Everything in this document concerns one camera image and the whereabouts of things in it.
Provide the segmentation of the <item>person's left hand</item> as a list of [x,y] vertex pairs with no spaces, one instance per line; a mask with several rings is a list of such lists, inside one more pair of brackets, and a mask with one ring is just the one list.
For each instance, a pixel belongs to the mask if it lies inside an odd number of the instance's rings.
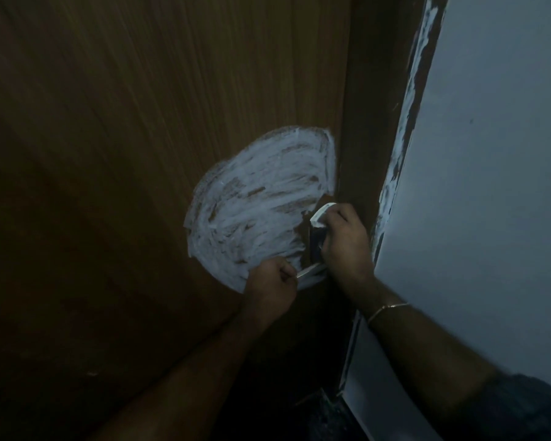
[[250,271],[243,293],[241,314],[259,332],[281,318],[297,296],[298,285],[279,279],[275,260],[276,257],[266,259]]

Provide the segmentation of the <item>person's right hand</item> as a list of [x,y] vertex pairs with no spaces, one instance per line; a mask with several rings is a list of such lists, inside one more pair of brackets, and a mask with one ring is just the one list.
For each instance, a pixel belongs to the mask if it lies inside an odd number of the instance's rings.
[[341,290],[352,299],[366,293],[374,281],[368,233],[354,207],[332,205],[324,214],[327,227],[322,257]]

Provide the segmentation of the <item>putty knife with blue handle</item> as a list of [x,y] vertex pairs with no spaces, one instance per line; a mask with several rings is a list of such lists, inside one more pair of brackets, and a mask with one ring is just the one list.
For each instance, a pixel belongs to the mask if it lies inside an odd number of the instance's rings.
[[336,205],[336,202],[328,202],[317,209],[309,219],[309,262],[311,265],[323,261],[321,251],[325,238],[328,233],[328,227],[324,221],[328,209]]

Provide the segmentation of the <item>small putty scraper blade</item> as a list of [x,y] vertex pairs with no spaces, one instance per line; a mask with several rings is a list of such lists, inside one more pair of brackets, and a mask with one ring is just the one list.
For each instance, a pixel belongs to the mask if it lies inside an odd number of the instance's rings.
[[296,278],[298,281],[300,281],[303,278],[307,278],[312,275],[319,274],[320,272],[326,270],[326,268],[327,268],[326,264],[324,263],[315,263],[299,271]]

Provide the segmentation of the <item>person's right forearm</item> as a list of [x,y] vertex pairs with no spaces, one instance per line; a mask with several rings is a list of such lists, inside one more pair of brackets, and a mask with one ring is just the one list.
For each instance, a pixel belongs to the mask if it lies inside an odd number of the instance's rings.
[[460,408],[503,373],[374,277],[352,299],[409,397],[445,441]]

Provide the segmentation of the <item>person's left forearm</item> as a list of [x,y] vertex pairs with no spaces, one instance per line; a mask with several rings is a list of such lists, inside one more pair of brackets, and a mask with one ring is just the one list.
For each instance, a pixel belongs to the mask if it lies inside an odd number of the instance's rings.
[[244,309],[89,441],[205,441],[245,358],[277,319]]

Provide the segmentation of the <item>white putty patch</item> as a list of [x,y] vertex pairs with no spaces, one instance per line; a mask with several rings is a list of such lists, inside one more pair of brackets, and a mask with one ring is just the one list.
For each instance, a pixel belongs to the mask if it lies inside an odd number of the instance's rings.
[[238,293],[265,259],[300,270],[307,245],[298,228],[334,193],[336,168],[327,129],[283,127],[258,138],[198,182],[184,219],[189,256]]

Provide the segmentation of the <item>brown wooden door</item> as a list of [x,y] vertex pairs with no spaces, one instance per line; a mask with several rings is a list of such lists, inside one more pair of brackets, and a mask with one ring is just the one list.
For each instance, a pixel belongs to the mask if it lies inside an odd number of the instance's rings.
[[213,165],[338,138],[351,0],[0,0],[0,441],[82,439],[239,299],[188,257]]

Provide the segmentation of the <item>dark blue sleeve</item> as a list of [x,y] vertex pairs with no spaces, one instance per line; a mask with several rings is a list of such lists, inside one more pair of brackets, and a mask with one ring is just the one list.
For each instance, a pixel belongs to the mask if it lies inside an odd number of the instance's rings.
[[499,375],[460,408],[452,428],[464,441],[551,441],[551,385]]

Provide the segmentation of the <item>brown wooden door frame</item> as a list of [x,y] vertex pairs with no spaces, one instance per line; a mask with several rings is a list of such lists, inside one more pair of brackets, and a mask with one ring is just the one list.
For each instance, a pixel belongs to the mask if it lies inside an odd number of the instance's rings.
[[449,0],[352,0],[336,198],[375,262]]

